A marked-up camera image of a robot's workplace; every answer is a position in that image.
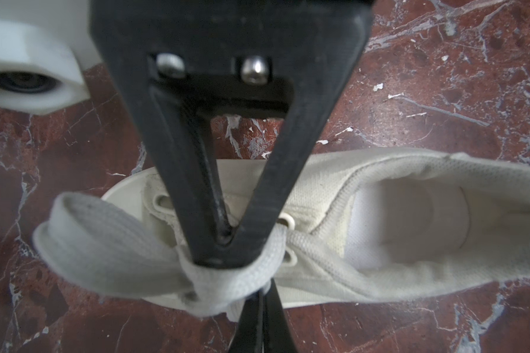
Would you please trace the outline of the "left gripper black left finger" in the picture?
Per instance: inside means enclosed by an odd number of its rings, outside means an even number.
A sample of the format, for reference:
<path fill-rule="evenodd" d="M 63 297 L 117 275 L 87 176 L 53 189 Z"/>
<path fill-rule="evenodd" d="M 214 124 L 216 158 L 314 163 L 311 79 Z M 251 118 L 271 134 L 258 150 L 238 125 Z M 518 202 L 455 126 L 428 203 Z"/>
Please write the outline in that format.
<path fill-rule="evenodd" d="M 261 353 L 264 350 L 264 295 L 251 295 L 244 303 L 228 353 Z"/>

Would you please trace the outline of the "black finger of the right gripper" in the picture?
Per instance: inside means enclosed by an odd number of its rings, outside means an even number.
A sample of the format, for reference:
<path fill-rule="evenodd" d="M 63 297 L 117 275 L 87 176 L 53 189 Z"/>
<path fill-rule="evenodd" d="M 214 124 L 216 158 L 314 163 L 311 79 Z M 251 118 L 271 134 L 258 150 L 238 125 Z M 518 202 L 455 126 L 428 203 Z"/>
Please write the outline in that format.
<path fill-rule="evenodd" d="M 196 264 L 263 251 L 362 55 L 371 1 L 93 1 L 90 33 Z"/>

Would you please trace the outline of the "cream white sneaker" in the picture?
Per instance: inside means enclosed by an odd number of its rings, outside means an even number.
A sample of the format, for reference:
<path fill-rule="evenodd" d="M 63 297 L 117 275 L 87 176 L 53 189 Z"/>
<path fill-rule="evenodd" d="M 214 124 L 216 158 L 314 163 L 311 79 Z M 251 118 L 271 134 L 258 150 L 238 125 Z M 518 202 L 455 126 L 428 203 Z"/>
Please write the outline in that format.
<path fill-rule="evenodd" d="M 154 169 L 102 200 L 185 246 Z M 530 276 L 530 166 L 424 149 L 309 158 L 284 206 L 272 280 L 285 307 L 397 302 Z"/>

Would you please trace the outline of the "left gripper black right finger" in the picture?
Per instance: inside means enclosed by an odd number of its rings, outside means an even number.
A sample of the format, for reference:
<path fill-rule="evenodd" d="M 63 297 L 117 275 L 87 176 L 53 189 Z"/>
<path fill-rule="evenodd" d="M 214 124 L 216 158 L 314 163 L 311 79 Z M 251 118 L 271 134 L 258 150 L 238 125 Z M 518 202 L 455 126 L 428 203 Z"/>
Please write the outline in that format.
<path fill-rule="evenodd" d="M 264 353 L 297 353 L 275 281 L 264 295 L 263 349 Z"/>

